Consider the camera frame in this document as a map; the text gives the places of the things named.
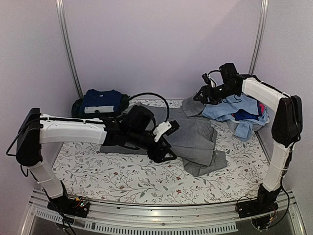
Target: clothing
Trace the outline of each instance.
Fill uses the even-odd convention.
[[[259,115],[257,100],[249,98],[245,95],[229,96],[223,99],[218,105],[207,104],[202,114],[210,119],[217,121],[225,121],[230,119],[229,116],[238,112],[238,110],[246,110],[250,114]]]
[[[185,170],[194,175],[206,174],[214,170],[218,170],[227,166],[227,161],[224,152],[215,153],[215,143],[217,132],[211,127],[211,123],[207,118],[196,117],[199,113],[200,106],[188,108],[193,106],[194,101],[188,100],[183,102],[179,109],[170,110],[170,119],[175,119],[180,128],[169,136],[165,136],[166,140],[171,144],[172,151],[179,157],[183,158]],[[156,123],[163,122],[166,117],[166,108],[146,106],[155,115]],[[143,149],[132,150],[120,146],[102,146],[101,152],[111,153],[127,153],[127,154],[146,154]]]
[[[217,121],[240,120],[234,135],[242,141],[247,141],[251,138],[253,123],[264,126],[268,120],[266,107],[262,107],[256,99],[245,95],[236,98],[230,96],[218,105],[208,104],[202,115]]]
[[[121,112],[127,109],[127,107],[129,106],[129,96],[126,94],[122,94],[121,102],[120,102],[119,109],[117,112],[111,112],[111,113],[96,112],[96,113],[85,114],[85,113],[80,113],[80,107],[82,106],[83,101],[84,101],[84,98],[78,99],[72,105],[71,113],[72,113],[73,118],[88,119],[88,118],[116,117],[120,115]]]
[[[112,113],[117,112],[121,103],[122,94],[118,91],[99,92],[95,89],[88,90],[79,113]]]
[[[264,126],[268,120],[268,113],[266,110],[263,112],[261,117],[258,117],[258,120],[255,119],[246,119],[239,122],[234,135],[236,135],[241,141],[248,141],[253,132],[252,127],[254,123],[257,123],[261,126]]]

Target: metal frame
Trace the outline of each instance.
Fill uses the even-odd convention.
[[[290,215],[292,225],[296,234],[305,235],[304,226],[301,220],[294,195],[288,191],[291,199]],[[287,196],[282,192],[277,197],[279,211],[287,207]],[[177,206],[155,206],[127,204],[120,202],[108,202],[101,200],[91,200],[88,217],[75,218],[73,227],[77,229],[89,230],[103,234],[124,234],[118,230],[129,230],[132,234],[148,235],[179,235],[189,234],[210,234],[204,233],[206,229],[221,229],[220,233],[225,234],[224,228],[231,228],[236,231],[236,222],[250,220],[264,216],[258,215],[240,219],[235,212],[234,202],[206,204],[206,205],[177,205]],[[34,217],[38,216],[56,223],[60,222],[59,215],[48,210],[48,199],[40,190],[34,190],[29,201],[26,220],[23,224],[22,235],[29,235]]]
[[[257,36],[256,36],[256,41],[255,41],[255,45],[254,45],[252,59],[250,62],[249,74],[254,74],[256,62],[258,60],[258,56],[259,56],[259,52],[260,52],[260,48],[261,48],[261,43],[262,43],[262,39],[263,39],[267,14],[268,14],[268,0],[262,0],[258,32],[257,32]]]
[[[72,53],[72,49],[70,46],[69,42],[69,36],[68,36],[68,31],[67,31],[67,23],[65,19],[65,12],[64,12],[64,5],[63,5],[63,0],[56,0],[56,5],[57,5],[57,12],[59,16],[59,22],[60,22],[60,28],[61,28],[61,33],[62,33],[62,38],[65,46],[65,51],[67,54],[67,60],[69,64],[69,69],[72,74],[74,86],[77,92],[78,97],[81,99],[84,97],[82,87],[80,85],[79,79],[78,79],[78,74],[74,62],[74,57]]]

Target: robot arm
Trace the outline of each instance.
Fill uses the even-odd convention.
[[[300,140],[302,131],[301,99],[282,93],[274,87],[261,82],[256,76],[238,74],[234,64],[220,67],[224,84],[215,86],[207,74],[206,82],[194,97],[195,101],[218,104],[223,98],[244,93],[264,103],[275,112],[272,126],[274,149],[268,173],[260,185],[256,200],[238,204],[240,217],[253,216],[277,209],[276,197],[281,190],[281,179],[286,174],[291,161],[294,144]]]
[[[146,130],[151,121],[155,124],[153,113],[136,105],[121,117],[104,120],[53,117],[41,114],[39,108],[33,108],[20,127],[7,155],[17,140],[16,159],[44,188],[50,201],[48,208],[61,214],[86,217],[89,201],[82,197],[68,197],[64,184],[42,157],[41,144],[70,141],[129,148],[125,146],[129,143],[147,150],[148,157],[157,163],[175,159],[176,155],[163,135],[176,131],[179,128],[178,123],[165,121],[153,130]]]

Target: floral pattern mat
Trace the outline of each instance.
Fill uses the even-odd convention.
[[[141,100],[151,106],[162,101]],[[181,101],[170,100],[171,108]],[[100,145],[65,142],[53,165],[69,194],[140,204],[203,204],[255,197],[268,161],[255,134],[247,142],[233,136],[225,122],[211,121],[218,132],[216,149],[228,166],[201,177],[183,169],[181,158],[154,163],[145,155],[100,153]]]

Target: metal pole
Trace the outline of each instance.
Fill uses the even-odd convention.
[[[58,16],[59,16],[62,38],[63,38],[63,42],[64,42],[64,46],[65,46],[65,51],[67,54],[69,69],[70,69],[71,74],[72,74],[72,78],[73,78],[73,82],[74,82],[74,86],[75,86],[77,95],[79,98],[83,98],[84,97],[83,91],[82,91],[82,88],[81,88],[81,85],[80,85],[80,82],[78,79],[77,70],[76,70],[76,66],[75,66],[75,62],[74,62],[74,57],[73,57],[72,49],[71,49],[71,46],[69,43],[63,0],[56,0],[56,5],[57,5]]]
[[[249,67],[249,74],[253,74],[255,67],[256,67],[256,62],[258,60],[258,56],[259,56],[259,52],[261,48],[261,42],[262,42],[262,38],[264,34],[267,14],[268,14],[268,0],[262,0],[259,27],[258,27],[253,55],[252,55],[252,59],[251,59],[250,67]]]

